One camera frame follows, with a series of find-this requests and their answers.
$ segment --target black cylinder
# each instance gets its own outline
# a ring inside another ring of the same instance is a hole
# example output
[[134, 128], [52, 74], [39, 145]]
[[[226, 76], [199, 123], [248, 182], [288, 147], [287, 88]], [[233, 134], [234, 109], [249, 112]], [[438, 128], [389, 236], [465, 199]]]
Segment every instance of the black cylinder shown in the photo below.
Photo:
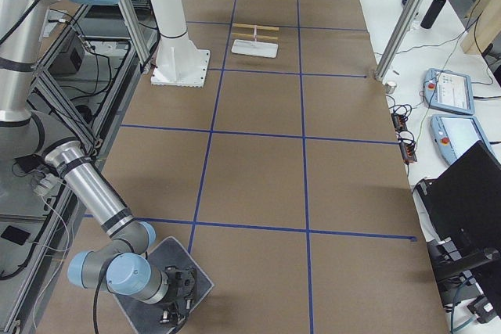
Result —
[[423, 21], [421, 21], [421, 27], [424, 29], [430, 29], [433, 26], [438, 14], [444, 7], [445, 2], [447, 2], [447, 0], [433, 0], [433, 2], [431, 2], [430, 8], [428, 8]]

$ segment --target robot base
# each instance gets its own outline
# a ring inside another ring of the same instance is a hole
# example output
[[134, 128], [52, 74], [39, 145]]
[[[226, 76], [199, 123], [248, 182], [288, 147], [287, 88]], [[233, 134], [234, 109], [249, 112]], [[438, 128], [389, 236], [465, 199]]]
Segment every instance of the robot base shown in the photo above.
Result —
[[209, 50], [196, 50], [195, 46], [193, 46], [193, 51], [199, 60], [199, 63], [195, 66], [190, 66], [189, 63], [182, 61], [182, 59], [176, 59], [177, 56], [174, 51], [171, 52], [171, 58], [168, 60], [169, 64], [167, 66], [161, 66], [157, 57], [157, 64], [159, 65], [153, 71], [151, 84], [202, 88], [207, 75], [211, 52]]
[[[181, 243], [173, 237], [164, 239], [153, 252], [149, 253], [148, 261], [161, 270], [170, 265], [175, 265], [181, 269], [190, 267], [196, 269], [196, 302], [192, 310], [214, 288], [214, 283]], [[115, 295], [115, 298], [136, 334], [169, 334], [175, 332], [176, 327], [160, 323], [163, 312], [158, 306], [142, 303], [124, 295]]]

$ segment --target table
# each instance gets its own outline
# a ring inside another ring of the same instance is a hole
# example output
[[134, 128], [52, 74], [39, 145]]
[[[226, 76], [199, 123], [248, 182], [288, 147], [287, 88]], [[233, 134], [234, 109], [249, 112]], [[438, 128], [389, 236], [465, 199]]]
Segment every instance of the table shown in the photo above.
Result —
[[[370, 32], [370, 40], [375, 52], [376, 59], [380, 58], [380, 53], [391, 36], [395, 24], [402, 11], [401, 0], [360, 0], [367, 28]], [[460, 42], [465, 37], [464, 26], [458, 16], [447, 3], [439, 14], [434, 26], [425, 30], [419, 27], [422, 17], [427, 11], [432, 0], [424, 0], [419, 15], [411, 30], [405, 36], [405, 39], [399, 51], [404, 51], [413, 46], [419, 45], [439, 45], [443, 41], [459, 38], [456, 42], [449, 42], [441, 47], [415, 48], [414, 50], [398, 54], [388, 71], [385, 81], [396, 81], [398, 87], [392, 95], [398, 104], [409, 103], [417, 105], [421, 103], [420, 92], [423, 90], [424, 74], [428, 68], [434, 67], [469, 74], [472, 81], [481, 81], [489, 83], [493, 78], [492, 73], [487, 71], [485, 61], [476, 55], [466, 55], [460, 47]], [[478, 96], [501, 95], [501, 88], [494, 84], [487, 86], [474, 84], [474, 94]], [[501, 128], [499, 128], [499, 115], [501, 114], [500, 101], [475, 101], [475, 116], [480, 120], [487, 137], [491, 141], [501, 139]], [[413, 110], [412, 115], [407, 122], [408, 128], [417, 137], [420, 131], [421, 121], [424, 120], [422, 133], [417, 149], [417, 163], [410, 166], [409, 183], [415, 185], [422, 178], [436, 178], [446, 168], [447, 164], [442, 159], [435, 145], [434, 138], [429, 126], [429, 117], [435, 113], [442, 113], [437, 110], [429, 110], [426, 104], [421, 103]], [[501, 156], [501, 148], [493, 146], [496, 156]], [[429, 222], [424, 206], [419, 199], [415, 199], [418, 213], [424, 234], [427, 240], [436, 236]], [[462, 322], [469, 316], [469, 311], [462, 304], [457, 310], [456, 322]], [[498, 333], [501, 330], [501, 320], [499, 317], [486, 325], [474, 323], [468, 326], [462, 332], [464, 333]]]
[[[214, 280], [183, 332], [445, 334], [359, 0], [183, 5], [206, 83], [144, 77], [103, 172]], [[280, 27], [277, 58], [229, 52], [233, 22]], [[103, 244], [85, 218], [71, 254]], [[61, 278], [39, 332], [92, 331], [92, 295]], [[106, 294], [99, 325], [132, 332]]]

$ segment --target metal rack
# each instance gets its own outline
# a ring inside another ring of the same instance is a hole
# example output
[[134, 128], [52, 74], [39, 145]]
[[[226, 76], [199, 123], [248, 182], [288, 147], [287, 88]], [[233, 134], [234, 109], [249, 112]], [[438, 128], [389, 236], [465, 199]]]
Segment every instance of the metal rack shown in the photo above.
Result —
[[[66, 26], [58, 38], [52, 43], [46, 54], [41, 57], [38, 73], [31, 86], [30, 105], [39, 111], [52, 114], [64, 123], [80, 139], [82, 147], [92, 155], [96, 166], [100, 169], [110, 151], [113, 140], [121, 124], [122, 114], [128, 106], [135, 86], [141, 75], [141, 66], [144, 63], [144, 49], [152, 48], [157, 37], [154, 31], [140, 28], [131, 4], [121, 4], [124, 20], [100, 20], [103, 32], [92, 31], [86, 34], [91, 43], [128, 45], [128, 49], [116, 48], [110, 57], [112, 80], [94, 82], [96, 75], [92, 71], [94, 56], [85, 55], [82, 63], [83, 70], [79, 70], [73, 77], [50, 74], [49, 68], [54, 62], [61, 48], [68, 38], [74, 36], [74, 27]], [[73, 16], [72, 21], [79, 23], [86, 30], [85, 16], [90, 7], [83, 5]], [[139, 56], [136, 46], [142, 50]], [[103, 77], [107, 77], [107, 69], [103, 69]], [[100, 95], [90, 95], [85, 100], [95, 111], [92, 122], [85, 121], [76, 108], [76, 101], [72, 101], [71, 88], [65, 88], [64, 83], [72, 80], [76, 88], [86, 88], [90, 84], [109, 87]], [[53, 283], [60, 272], [59, 265], [64, 256], [61, 252], [54, 252], [48, 246], [60, 250], [66, 245], [67, 236], [61, 231], [59, 218], [52, 213], [42, 199], [33, 192], [36, 176], [22, 172], [16, 161], [0, 163], [0, 232], [8, 225], [24, 229], [31, 235], [36, 235], [36, 242], [26, 242], [18, 246], [8, 241], [0, 242], [0, 272], [8, 275], [19, 264], [25, 264], [22, 271], [15, 277], [0, 281], [0, 333], [29, 333], [34, 332], [33, 313], [36, 321], [41, 317], [47, 304]], [[85, 208], [79, 205], [71, 191], [64, 185], [55, 186], [47, 197], [47, 203], [67, 223], [68, 228], [75, 233], [84, 216]], [[39, 291], [49, 284], [44, 295], [38, 297]]]

